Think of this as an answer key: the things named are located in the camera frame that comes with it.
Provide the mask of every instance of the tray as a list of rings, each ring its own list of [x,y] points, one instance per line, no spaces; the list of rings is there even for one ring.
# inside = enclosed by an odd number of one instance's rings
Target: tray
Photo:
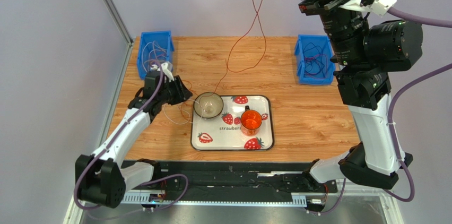
[[[264,96],[221,96],[221,98],[224,102],[223,112],[216,118],[201,118],[193,110],[191,139],[193,148],[201,151],[248,150],[245,149],[248,141],[254,142],[254,145],[262,143],[258,149],[253,149],[254,151],[273,147],[272,111],[268,98]],[[251,110],[263,115],[259,133],[255,136],[246,136],[240,130],[240,116],[245,111],[245,106],[250,106]]]

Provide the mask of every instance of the blue plastic basket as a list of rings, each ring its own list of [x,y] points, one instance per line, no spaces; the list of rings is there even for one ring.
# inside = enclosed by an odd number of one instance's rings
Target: blue plastic basket
[[[298,35],[295,55],[300,84],[330,85],[333,82],[336,65],[329,61],[333,51],[327,36]]]
[[[141,80],[146,77],[149,59],[169,61],[172,63],[174,44],[171,39],[171,31],[156,31],[141,33],[140,49],[136,59],[136,67]]]

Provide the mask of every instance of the wooden table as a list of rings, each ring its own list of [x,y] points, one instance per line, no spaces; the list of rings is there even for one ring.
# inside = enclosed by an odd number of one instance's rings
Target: wooden table
[[[225,59],[236,37],[174,37],[175,74],[197,94],[213,91],[223,77]],[[136,58],[140,38],[135,41],[127,67],[110,133],[119,124],[134,98],[144,85],[138,77]],[[272,105],[275,144],[268,151],[197,151],[190,143],[191,124],[176,125],[163,112],[141,134],[127,159],[183,161],[259,161],[311,162],[345,152],[358,143],[352,115],[342,104],[336,82],[329,86],[300,85],[296,76],[293,50],[296,37],[267,38],[267,54],[254,69],[229,73],[219,85],[222,95],[261,94]],[[262,55],[262,37],[244,38],[234,49],[230,68],[240,70],[253,66]],[[167,114],[177,122],[184,119],[175,106],[167,106]]]

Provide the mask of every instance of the orange cup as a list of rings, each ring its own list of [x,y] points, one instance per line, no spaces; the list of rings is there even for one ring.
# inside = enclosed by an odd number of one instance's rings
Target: orange cup
[[[242,133],[248,136],[256,135],[262,125],[260,114],[254,110],[250,110],[249,106],[245,107],[245,112],[240,117]]]

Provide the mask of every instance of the white wall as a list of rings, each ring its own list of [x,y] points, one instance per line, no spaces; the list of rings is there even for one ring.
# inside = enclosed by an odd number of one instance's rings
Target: white wall
[[[250,0],[114,0],[132,35],[142,31],[172,30],[179,36],[238,36],[254,17]],[[265,0],[262,8],[268,35],[323,34],[317,17],[298,11],[299,0]],[[396,7],[417,15],[452,20],[450,0],[399,0]],[[383,19],[371,16],[371,23]],[[252,35],[259,35],[257,28]],[[450,29],[424,26],[424,56],[413,69],[391,75],[393,93],[413,79],[452,62]],[[414,154],[410,170],[416,184],[412,203],[400,203],[406,223],[446,223],[452,212],[452,72],[410,90],[396,106],[395,118],[402,146]],[[406,179],[396,192],[406,192]]]
[[[251,0],[114,0],[130,34],[172,30],[175,36],[238,36],[255,12]],[[300,13],[300,0],[264,0],[259,13],[266,35],[323,33],[320,20]],[[251,35],[260,36],[257,22]]]
[[[0,4],[0,222],[62,223],[126,43],[103,0]]]

